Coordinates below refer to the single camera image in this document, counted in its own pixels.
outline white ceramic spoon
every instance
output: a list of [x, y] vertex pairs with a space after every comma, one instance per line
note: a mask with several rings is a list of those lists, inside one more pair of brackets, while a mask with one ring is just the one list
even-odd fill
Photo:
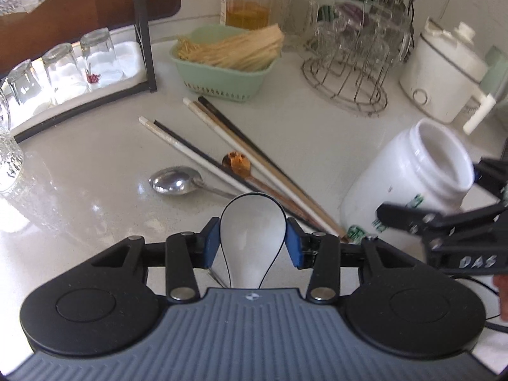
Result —
[[284, 242], [286, 216], [271, 197], [248, 193], [232, 200], [220, 219], [220, 241], [231, 287], [257, 289]]

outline green container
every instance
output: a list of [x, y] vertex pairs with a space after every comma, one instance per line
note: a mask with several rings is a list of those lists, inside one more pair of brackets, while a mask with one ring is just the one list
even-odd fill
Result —
[[[193, 43], [210, 44], [245, 32], [247, 30], [241, 28], [211, 24], [197, 28], [187, 37]], [[171, 56], [185, 85], [190, 90], [196, 93], [240, 102], [249, 100], [257, 93], [265, 76], [270, 72], [275, 63], [275, 61], [272, 62], [268, 68], [262, 71], [237, 71], [180, 60], [176, 51], [177, 45], [171, 51]]]

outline wire cup rack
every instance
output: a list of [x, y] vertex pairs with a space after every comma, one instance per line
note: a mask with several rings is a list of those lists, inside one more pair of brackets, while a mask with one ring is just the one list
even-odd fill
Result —
[[343, 109], [379, 115], [388, 105], [383, 83], [410, 44], [406, 16], [365, 1], [363, 8], [320, 7], [315, 18], [314, 36], [306, 44], [312, 56], [301, 67], [306, 80]]

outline upside-down glass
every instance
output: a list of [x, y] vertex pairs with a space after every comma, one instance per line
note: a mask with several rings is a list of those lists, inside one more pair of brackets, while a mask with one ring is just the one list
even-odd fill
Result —
[[91, 88], [116, 83], [124, 76], [107, 28], [85, 34], [79, 43], [86, 64], [86, 78]]
[[42, 56], [42, 63], [48, 76], [57, 104], [88, 91], [88, 85], [78, 68], [72, 45], [56, 45]]
[[48, 94], [42, 89], [30, 59], [19, 63], [7, 75], [7, 83], [18, 104], [24, 109], [50, 106]]
[[7, 99], [0, 88], [0, 129], [1, 128], [10, 130], [11, 111], [9, 110], [9, 102], [7, 102]]
[[9, 131], [0, 126], [0, 193], [9, 189], [21, 172], [23, 151]]

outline jar opening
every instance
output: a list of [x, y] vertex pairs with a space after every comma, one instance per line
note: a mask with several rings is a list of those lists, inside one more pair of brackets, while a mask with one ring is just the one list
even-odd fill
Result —
[[472, 162], [453, 133], [428, 119], [418, 124], [418, 132], [430, 163], [441, 179], [455, 189], [471, 189], [474, 182]]

